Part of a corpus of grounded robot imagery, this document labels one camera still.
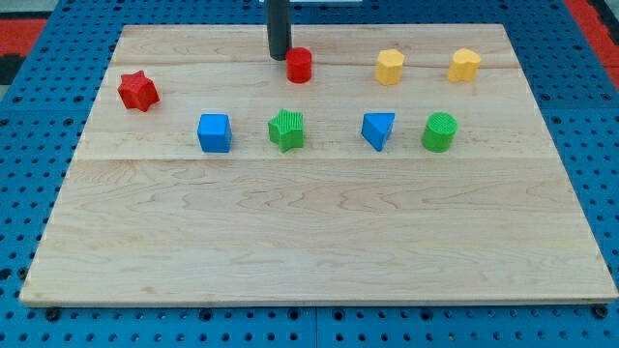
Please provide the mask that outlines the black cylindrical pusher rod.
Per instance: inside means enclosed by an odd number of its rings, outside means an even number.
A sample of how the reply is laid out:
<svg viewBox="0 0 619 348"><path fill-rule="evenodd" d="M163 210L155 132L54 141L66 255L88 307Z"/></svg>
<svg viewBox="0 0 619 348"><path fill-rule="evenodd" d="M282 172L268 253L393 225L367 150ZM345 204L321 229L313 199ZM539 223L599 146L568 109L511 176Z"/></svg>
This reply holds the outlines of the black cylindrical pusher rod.
<svg viewBox="0 0 619 348"><path fill-rule="evenodd" d="M292 46L289 0L266 0L266 26L271 58L284 61Z"/></svg>

